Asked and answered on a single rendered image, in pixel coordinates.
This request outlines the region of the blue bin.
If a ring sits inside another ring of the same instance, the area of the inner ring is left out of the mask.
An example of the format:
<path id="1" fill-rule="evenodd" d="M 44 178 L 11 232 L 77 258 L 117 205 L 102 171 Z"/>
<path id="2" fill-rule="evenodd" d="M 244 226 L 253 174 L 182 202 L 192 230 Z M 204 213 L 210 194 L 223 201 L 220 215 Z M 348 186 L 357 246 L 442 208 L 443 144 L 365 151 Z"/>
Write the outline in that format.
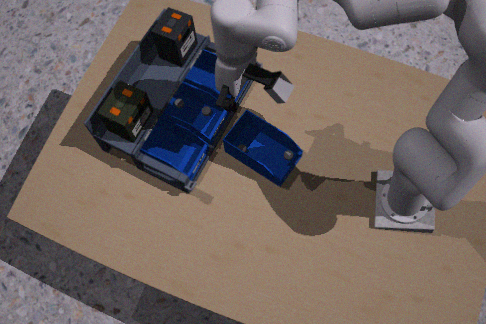
<path id="1" fill-rule="evenodd" d="M 217 56 L 215 53 L 204 49 L 187 75 L 188 78 L 185 77 L 183 81 L 211 93 L 218 99 L 220 91 L 216 89 L 215 85 L 216 60 Z"/>
<path id="2" fill-rule="evenodd" d="M 182 108 L 175 106 L 177 99 L 183 100 Z M 211 145 L 227 119 L 227 111 L 216 106 L 216 101 L 211 93 L 182 82 L 161 116 L 188 128 Z M 209 116 L 202 114 L 205 106 L 211 109 Z"/>
<path id="3" fill-rule="evenodd" d="M 189 180 L 193 180 L 207 155 L 207 142 L 188 128 L 160 116 L 140 153 L 188 175 Z"/>
<path id="4" fill-rule="evenodd" d="M 278 186 L 298 163 L 301 152 L 285 132 L 247 109 L 223 138 L 223 144 L 226 153 Z M 246 146 L 246 153 L 237 148 L 240 144 Z M 287 150 L 294 154 L 291 160 L 284 158 Z"/>

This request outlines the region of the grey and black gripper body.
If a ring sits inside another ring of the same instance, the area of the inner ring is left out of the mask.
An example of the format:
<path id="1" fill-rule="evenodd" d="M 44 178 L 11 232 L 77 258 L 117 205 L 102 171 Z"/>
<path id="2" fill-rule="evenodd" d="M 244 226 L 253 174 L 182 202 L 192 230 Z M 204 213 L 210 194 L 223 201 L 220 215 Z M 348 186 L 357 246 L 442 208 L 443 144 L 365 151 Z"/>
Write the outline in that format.
<path id="1" fill-rule="evenodd" d="M 253 60 L 250 60 L 251 62 L 248 61 L 247 63 L 238 66 L 227 65 L 217 57 L 215 65 L 216 89 L 221 91 L 222 86 L 226 85 L 229 87 L 229 92 L 233 97 L 238 96 L 248 79 L 243 77 L 242 74 L 250 63 L 256 65 L 256 48 L 254 55 L 255 56 L 252 57 Z"/>

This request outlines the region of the black case with orange latches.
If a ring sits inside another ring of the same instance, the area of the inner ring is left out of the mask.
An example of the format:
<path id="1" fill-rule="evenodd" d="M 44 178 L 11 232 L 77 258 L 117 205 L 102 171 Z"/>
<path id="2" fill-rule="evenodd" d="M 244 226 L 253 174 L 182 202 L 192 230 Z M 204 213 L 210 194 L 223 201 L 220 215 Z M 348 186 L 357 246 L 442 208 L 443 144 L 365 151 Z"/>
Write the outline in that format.
<path id="1" fill-rule="evenodd" d="M 193 16 L 169 7 L 151 33 L 159 58 L 180 67 L 198 44 Z"/>

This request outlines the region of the dark grey shelf rack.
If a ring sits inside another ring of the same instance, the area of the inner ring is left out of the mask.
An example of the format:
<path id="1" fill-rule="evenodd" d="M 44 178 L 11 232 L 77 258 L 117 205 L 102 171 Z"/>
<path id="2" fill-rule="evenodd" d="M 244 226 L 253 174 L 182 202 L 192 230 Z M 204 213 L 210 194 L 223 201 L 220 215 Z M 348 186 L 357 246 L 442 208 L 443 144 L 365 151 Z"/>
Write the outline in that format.
<path id="1" fill-rule="evenodd" d="M 229 114 L 227 113 L 227 119 L 214 142 L 211 145 L 208 144 L 209 149 L 207 149 L 207 155 L 196 172 L 193 180 L 189 180 L 188 175 L 181 173 L 143 153 L 140 153 L 139 150 L 141 149 L 142 145 L 146 141 L 155 124 L 159 120 L 160 116 L 166 109 L 167 105 L 171 101 L 172 97 L 178 90 L 179 86 L 187 76 L 203 49 L 216 53 L 215 45 L 210 41 L 210 36 L 208 35 L 206 37 L 196 33 L 198 44 L 183 67 L 159 58 L 151 30 L 164 14 L 165 10 L 166 9 L 163 9 L 139 44 L 136 46 L 134 51 L 131 53 L 127 61 L 124 63 L 84 122 L 84 125 L 103 151 L 109 153 L 112 147 L 116 147 L 115 149 L 129 155 L 138 169 L 189 194 L 196 186 L 197 179 L 199 178 L 202 170 L 204 169 L 235 113 L 232 111 L 229 112 Z M 97 114 L 119 80 L 145 91 L 154 110 L 134 143 L 108 131 Z"/>

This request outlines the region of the dark green case with orange latches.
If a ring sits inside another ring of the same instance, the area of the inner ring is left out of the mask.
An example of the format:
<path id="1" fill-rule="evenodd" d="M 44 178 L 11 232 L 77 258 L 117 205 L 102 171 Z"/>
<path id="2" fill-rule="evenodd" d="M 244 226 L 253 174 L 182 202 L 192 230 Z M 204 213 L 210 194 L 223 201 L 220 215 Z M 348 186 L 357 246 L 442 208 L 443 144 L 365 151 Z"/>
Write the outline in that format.
<path id="1" fill-rule="evenodd" d="M 97 113 L 108 131 L 134 143 L 153 112 L 145 91 L 118 81 Z"/>

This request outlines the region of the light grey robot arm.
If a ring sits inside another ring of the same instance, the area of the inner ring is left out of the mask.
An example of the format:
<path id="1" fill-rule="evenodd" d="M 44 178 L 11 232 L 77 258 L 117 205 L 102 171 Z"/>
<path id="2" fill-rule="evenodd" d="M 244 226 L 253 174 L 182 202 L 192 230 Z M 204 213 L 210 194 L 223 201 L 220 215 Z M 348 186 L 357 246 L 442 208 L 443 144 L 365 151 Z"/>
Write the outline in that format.
<path id="1" fill-rule="evenodd" d="M 443 11 L 454 20 L 469 59 L 429 110 L 430 132 L 415 127 L 397 140 L 393 176 L 381 193 L 384 212 L 399 223 L 416 222 L 433 206 L 452 208 L 486 173 L 486 0 L 333 1 L 359 30 L 429 20 Z M 238 66 L 252 59 L 255 46 L 273 52 L 292 49 L 298 2 L 256 0 L 254 9 L 250 0 L 215 0 L 210 17 L 219 60 Z"/>

